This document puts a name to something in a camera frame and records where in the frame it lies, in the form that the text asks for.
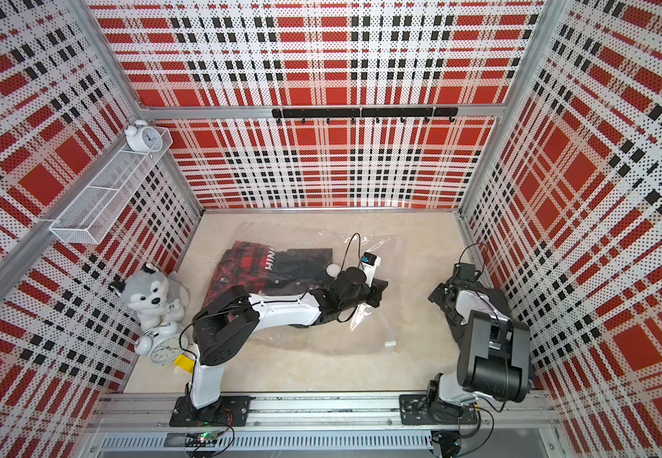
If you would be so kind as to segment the clear plastic vacuum bag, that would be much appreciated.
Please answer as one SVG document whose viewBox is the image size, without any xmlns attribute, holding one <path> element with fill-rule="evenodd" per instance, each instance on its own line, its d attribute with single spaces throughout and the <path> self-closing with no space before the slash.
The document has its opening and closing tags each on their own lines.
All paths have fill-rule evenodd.
<svg viewBox="0 0 662 458">
<path fill-rule="evenodd" d="M 403 239 L 371 230 L 342 231 L 280 223 L 241 223 L 221 235 L 217 226 L 192 242 L 181 272 L 197 311 L 239 285 L 251 303 L 287 307 L 316 302 L 313 324 L 258 326 L 260 345 L 323 355 L 391 353 L 398 346 Z"/>
</svg>

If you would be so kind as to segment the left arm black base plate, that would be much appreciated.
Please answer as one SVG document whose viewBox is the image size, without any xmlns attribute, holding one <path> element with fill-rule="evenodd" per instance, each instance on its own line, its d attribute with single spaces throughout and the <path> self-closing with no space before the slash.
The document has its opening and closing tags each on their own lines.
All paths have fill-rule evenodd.
<svg viewBox="0 0 662 458">
<path fill-rule="evenodd" d="M 250 411 L 251 396 L 220 396 L 205 408 L 195 408 L 189 395 L 179 397 L 174 405 L 171 427 L 209 427 L 230 425 L 244 427 Z"/>
</svg>

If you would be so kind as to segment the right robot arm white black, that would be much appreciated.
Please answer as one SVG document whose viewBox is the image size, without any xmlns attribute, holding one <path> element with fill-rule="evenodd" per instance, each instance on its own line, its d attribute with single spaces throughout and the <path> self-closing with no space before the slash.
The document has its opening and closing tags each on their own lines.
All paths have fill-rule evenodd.
<svg viewBox="0 0 662 458">
<path fill-rule="evenodd" d="M 530 329 L 512 317 L 504 292 L 485 286 L 482 275 L 471 263 L 456 263 L 428 297 L 443 311 L 459 349 L 455 370 L 429 383 L 432 415 L 453 415 L 483 399 L 519 403 L 533 387 Z"/>
</svg>

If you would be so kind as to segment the red black plaid shirt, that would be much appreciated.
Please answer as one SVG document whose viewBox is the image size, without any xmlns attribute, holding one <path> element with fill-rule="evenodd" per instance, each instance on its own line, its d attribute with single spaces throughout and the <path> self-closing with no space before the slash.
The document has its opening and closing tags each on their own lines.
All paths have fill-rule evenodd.
<svg viewBox="0 0 662 458">
<path fill-rule="evenodd" d="M 274 263 L 275 250 L 271 246 L 237 240 L 214 269 L 202 306 L 235 285 L 243 285 L 250 293 L 260 292 L 271 280 Z"/>
</svg>

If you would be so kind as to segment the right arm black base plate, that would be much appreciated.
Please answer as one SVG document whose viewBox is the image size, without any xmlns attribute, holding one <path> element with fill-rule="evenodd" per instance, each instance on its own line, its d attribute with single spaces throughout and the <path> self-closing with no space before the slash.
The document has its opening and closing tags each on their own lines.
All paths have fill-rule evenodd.
<svg viewBox="0 0 662 458">
<path fill-rule="evenodd" d="M 426 394 L 403 394 L 399 397 L 399 415 L 406 426 L 446 425 L 475 426 L 479 423 L 474 408 L 454 406 L 439 400 L 430 401 Z"/>
</svg>

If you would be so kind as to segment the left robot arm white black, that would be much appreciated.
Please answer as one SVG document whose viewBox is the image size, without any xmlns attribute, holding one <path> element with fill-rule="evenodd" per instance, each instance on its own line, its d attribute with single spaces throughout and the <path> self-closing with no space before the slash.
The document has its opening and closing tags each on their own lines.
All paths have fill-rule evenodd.
<svg viewBox="0 0 662 458">
<path fill-rule="evenodd" d="M 225 366 L 257 331 L 281 326 L 312 327 L 338 322 L 340 315 L 360 305 L 379 307 L 388 282 L 369 280 L 349 267 L 329 286 L 300 295 L 268 297 L 230 287 L 197 313 L 191 322 L 195 362 L 187 385 L 192 411 L 214 408 L 220 399 Z"/>
</svg>

